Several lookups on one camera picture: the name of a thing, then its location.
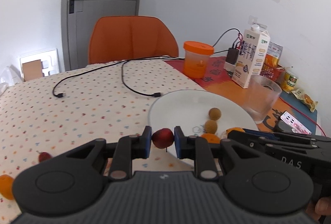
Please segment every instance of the polka dot tablecloth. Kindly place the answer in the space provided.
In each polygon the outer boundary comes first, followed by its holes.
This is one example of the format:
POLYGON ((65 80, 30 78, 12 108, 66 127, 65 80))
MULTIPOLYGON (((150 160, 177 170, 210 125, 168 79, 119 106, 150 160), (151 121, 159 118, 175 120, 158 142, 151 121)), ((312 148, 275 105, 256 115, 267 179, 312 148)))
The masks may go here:
MULTIPOLYGON (((135 94, 124 87, 121 64, 65 80, 56 93, 65 92, 66 96, 52 95, 52 88, 61 79, 100 66, 18 84, 0 97, 0 175, 15 178, 22 170, 37 164, 37 151, 56 156, 95 138, 103 137, 110 143, 143 132, 148 110, 156 98, 135 94)), ((143 93, 203 90, 162 60, 129 62, 124 69, 125 82, 143 93)), ((149 159, 133 161, 133 170, 190 169, 154 145, 149 159)), ((11 222, 18 214, 16 202, 0 195, 0 223, 11 222)))

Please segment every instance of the red fruit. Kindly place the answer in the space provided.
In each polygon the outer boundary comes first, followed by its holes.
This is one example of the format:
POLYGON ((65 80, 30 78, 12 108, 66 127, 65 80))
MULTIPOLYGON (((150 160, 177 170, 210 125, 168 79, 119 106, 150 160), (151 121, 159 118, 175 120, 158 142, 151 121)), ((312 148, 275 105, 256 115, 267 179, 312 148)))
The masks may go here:
POLYGON ((41 152, 38 156, 39 163, 53 158, 48 152, 41 152))
POLYGON ((152 135, 153 144, 160 149, 165 149, 173 144, 173 132, 168 128, 156 131, 152 135))

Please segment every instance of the white carton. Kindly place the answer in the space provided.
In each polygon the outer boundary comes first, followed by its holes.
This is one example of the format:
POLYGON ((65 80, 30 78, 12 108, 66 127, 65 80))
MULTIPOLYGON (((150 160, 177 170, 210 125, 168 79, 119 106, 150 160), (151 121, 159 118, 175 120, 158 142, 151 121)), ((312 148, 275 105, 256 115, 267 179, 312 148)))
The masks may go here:
POLYGON ((245 30, 232 80, 246 89, 251 75, 260 74, 267 54, 270 36, 258 25, 245 30))

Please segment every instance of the ribbed gray surface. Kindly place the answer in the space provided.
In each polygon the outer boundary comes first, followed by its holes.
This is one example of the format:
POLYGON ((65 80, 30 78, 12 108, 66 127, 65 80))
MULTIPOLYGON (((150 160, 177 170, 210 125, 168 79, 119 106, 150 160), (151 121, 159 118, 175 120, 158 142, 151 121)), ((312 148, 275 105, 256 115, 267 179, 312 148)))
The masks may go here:
POLYGON ((304 213, 262 217, 231 204, 215 183, 192 172, 136 172, 113 183, 83 212, 62 218, 21 215, 14 224, 313 224, 304 213))

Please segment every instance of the wall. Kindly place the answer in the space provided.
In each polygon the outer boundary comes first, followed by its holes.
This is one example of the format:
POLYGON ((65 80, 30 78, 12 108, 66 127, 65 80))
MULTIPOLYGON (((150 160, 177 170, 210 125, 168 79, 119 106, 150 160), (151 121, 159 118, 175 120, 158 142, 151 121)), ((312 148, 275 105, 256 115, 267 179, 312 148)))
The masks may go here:
MULTIPOLYGON (((268 25, 271 40, 285 47, 281 64, 294 66, 299 86, 319 101, 322 125, 331 136, 330 0, 140 0, 139 14, 160 18, 180 48, 185 40, 214 44, 225 30, 244 31, 249 19, 257 17, 268 25)), ((235 31, 227 34, 217 51, 235 38, 235 31)))
POLYGON ((61 0, 0 0, 0 72, 19 69, 19 56, 54 48, 64 71, 60 8, 61 0))

